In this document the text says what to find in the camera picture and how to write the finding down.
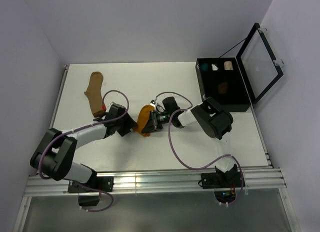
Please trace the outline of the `mustard yellow striped-cuff sock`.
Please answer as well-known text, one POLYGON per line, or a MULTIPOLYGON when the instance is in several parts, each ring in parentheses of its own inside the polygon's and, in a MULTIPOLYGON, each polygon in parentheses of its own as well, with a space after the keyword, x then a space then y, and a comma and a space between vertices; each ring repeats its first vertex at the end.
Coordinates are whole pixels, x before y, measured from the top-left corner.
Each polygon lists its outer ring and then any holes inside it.
POLYGON ((150 133, 143 133, 142 130, 147 125, 147 122, 150 118, 150 112, 154 111, 155 108, 152 105, 145 105, 141 108, 136 125, 132 128, 134 132, 137 132, 143 137, 149 137, 150 133))

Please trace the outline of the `dark brown striped-cuff sock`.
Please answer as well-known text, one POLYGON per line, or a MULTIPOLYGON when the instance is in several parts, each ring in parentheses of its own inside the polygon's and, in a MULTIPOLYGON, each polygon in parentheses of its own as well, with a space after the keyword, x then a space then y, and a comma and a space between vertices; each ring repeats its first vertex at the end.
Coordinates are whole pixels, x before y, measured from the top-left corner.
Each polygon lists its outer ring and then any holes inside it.
POLYGON ((217 86, 218 94, 226 94, 228 92, 228 82, 219 83, 217 86))

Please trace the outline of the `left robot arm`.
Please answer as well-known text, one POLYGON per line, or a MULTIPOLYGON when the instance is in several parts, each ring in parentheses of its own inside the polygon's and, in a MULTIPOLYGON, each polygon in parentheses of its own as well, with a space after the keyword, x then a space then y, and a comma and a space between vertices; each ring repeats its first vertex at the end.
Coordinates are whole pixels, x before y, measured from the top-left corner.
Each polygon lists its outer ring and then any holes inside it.
POLYGON ((30 159, 31 167, 56 181, 68 179, 79 182, 85 191, 97 187, 96 171, 73 162, 75 151, 96 140, 105 139, 116 132, 125 136, 136 126, 124 106, 112 103, 104 117, 83 127, 60 131, 49 129, 30 159))

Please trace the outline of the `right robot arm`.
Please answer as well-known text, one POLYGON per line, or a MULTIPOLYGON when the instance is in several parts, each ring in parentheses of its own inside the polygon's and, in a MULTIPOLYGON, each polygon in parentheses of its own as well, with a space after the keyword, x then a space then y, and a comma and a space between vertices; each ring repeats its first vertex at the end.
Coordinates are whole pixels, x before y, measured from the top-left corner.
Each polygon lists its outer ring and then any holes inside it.
POLYGON ((229 186, 238 171, 237 163, 231 155, 230 132, 234 120, 230 112, 224 110, 212 97, 188 109, 181 109, 172 96, 163 99, 162 104, 163 111, 160 112, 156 100, 150 102, 155 110, 149 112, 148 121, 141 133, 146 135, 160 131, 164 124, 184 128, 197 123, 208 137, 217 142, 218 155, 214 161, 217 183, 223 187, 229 186))

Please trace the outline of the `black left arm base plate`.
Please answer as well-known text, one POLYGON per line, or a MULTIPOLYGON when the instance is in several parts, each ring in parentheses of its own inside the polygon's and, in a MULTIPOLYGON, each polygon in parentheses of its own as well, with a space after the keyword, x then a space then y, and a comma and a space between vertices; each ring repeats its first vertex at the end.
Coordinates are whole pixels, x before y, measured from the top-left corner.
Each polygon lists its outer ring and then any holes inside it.
POLYGON ((114 185, 114 177, 113 176, 98 176, 93 178, 92 181, 84 183, 85 187, 83 188, 79 186, 77 183, 72 182, 68 186, 68 193, 88 193, 95 192, 95 190, 101 190, 105 192, 112 192, 114 185))

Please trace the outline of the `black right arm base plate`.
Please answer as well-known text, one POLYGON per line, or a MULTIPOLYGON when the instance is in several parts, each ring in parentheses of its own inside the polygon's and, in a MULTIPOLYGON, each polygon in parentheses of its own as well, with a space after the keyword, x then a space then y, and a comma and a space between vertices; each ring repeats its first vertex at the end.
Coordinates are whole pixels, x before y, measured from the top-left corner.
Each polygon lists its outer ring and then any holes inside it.
POLYGON ((198 185, 203 189, 218 189, 218 188, 241 188, 245 187, 246 183, 240 172, 229 176, 220 172, 201 173, 198 185))

